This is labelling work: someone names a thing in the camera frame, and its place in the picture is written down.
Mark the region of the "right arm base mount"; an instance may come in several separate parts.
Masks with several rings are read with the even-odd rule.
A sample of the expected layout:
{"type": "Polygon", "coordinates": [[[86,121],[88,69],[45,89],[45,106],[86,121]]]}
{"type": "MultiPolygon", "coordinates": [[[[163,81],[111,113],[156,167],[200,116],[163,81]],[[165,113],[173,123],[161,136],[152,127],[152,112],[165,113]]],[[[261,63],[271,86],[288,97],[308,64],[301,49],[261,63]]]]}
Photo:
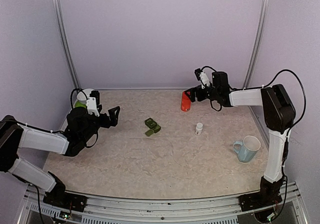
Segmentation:
{"type": "Polygon", "coordinates": [[[250,194],[240,195],[239,202],[242,211],[249,211],[282,202],[280,185],[270,182],[261,183],[260,190],[250,194]]]}

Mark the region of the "green weekly pill organizer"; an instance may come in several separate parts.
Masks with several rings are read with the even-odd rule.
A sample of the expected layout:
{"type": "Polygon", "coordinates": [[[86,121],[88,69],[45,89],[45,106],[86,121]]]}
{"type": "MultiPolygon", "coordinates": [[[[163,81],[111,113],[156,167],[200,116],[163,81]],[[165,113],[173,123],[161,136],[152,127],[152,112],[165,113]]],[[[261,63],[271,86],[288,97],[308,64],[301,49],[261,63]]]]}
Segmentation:
{"type": "Polygon", "coordinates": [[[161,127],[152,118],[148,118],[144,122],[145,125],[149,128],[149,130],[145,132],[145,135],[147,137],[150,137],[151,135],[158,133],[161,130],[161,127]]]}

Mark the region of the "red pill bottle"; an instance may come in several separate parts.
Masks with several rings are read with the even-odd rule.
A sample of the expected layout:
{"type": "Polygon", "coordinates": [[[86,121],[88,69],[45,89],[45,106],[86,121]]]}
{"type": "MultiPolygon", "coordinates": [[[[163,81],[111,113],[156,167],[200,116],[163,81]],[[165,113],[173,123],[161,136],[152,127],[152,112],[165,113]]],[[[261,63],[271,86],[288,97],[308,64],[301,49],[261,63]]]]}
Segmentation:
{"type": "Polygon", "coordinates": [[[186,95],[185,92],[182,92],[182,97],[181,97],[181,110],[184,112],[187,112],[190,110],[191,107],[191,101],[189,97],[186,95]]]}

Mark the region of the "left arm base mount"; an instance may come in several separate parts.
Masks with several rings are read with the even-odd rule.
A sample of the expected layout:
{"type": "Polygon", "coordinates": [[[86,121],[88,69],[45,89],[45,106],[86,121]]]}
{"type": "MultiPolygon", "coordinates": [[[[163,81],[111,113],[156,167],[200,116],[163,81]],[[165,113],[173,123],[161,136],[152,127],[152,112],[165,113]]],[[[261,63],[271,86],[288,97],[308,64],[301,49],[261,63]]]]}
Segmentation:
{"type": "Polygon", "coordinates": [[[43,202],[71,211],[84,212],[87,197],[65,191],[65,185],[58,182],[50,192],[46,192],[43,202]]]}

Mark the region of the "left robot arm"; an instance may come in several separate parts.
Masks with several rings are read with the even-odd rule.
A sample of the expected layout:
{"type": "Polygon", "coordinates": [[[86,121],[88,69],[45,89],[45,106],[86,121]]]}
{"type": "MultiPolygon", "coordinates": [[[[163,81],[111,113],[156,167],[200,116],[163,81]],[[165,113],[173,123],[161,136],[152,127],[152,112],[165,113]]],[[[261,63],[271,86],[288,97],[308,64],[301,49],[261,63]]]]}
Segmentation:
{"type": "Polygon", "coordinates": [[[83,107],[76,107],[67,115],[64,131],[49,131],[18,122],[7,115],[0,126],[0,170],[41,188],[59,206],[70,201],[65,185],[52,173],[44,172],[18,156],[18,149],[36,149],[53,152],[67,157],[77,156],[83,149],[90,148],[88,141],[98,135],[100,128],[115,127],[118,124],[120,107],[108,113],[89,114],[83,107]]]}

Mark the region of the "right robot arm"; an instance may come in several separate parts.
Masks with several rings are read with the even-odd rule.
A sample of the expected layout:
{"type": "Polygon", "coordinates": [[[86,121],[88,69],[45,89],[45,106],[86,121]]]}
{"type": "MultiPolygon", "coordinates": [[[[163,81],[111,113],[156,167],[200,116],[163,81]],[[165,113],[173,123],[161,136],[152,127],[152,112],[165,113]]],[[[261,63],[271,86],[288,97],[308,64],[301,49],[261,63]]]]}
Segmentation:
{"type": "Polygon", "coordinates": [[[191,102],[216,101],[221,108],[261,106],[269,131],[268,162],[260,181],[256,202],[266,206],[279,194],[284,181],[284,163],[288,156],[289,135],[296,117],[296,110],[284,86],[270,84],[249,89],[235,89],[229,85],[226,72],[215,71],[208,79],[201,69],[195,70],[200,85],[184,91],[191,102]]]}

